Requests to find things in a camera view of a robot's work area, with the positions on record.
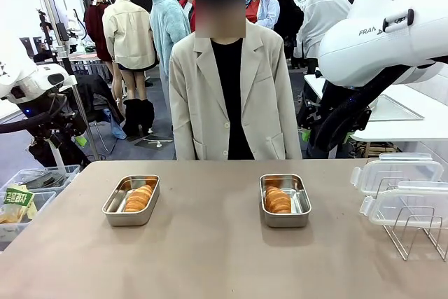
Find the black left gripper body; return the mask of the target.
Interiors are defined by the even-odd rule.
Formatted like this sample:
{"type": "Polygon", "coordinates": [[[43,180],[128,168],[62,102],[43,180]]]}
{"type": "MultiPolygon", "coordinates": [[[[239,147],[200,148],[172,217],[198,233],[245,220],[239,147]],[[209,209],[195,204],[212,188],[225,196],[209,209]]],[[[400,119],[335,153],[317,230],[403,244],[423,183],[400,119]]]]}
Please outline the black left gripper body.
{"type": "Polygon", "coordinates": [[[37,135],[49,138],[52,131],[62,133],[68,137],[83,135],[87,125],[78,111],[58,113],[56,116],[37,127],[37,135]]]}

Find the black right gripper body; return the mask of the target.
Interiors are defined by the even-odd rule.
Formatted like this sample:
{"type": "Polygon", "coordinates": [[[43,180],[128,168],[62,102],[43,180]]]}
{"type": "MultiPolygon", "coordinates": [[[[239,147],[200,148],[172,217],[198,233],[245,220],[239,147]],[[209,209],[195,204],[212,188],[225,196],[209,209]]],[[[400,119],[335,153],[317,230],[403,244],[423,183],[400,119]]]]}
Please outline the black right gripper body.
{"type": "MultiPolygon", "coordinates": [[[[297,115],[297,125],[302,130],[312,130],[323,122],[324,109],[316,102],[301,102],[297,115]]],[[[349,132],[364,130],[370,119],[370,107],[367,106],[360,113],[349,120],[349,132]]]]}

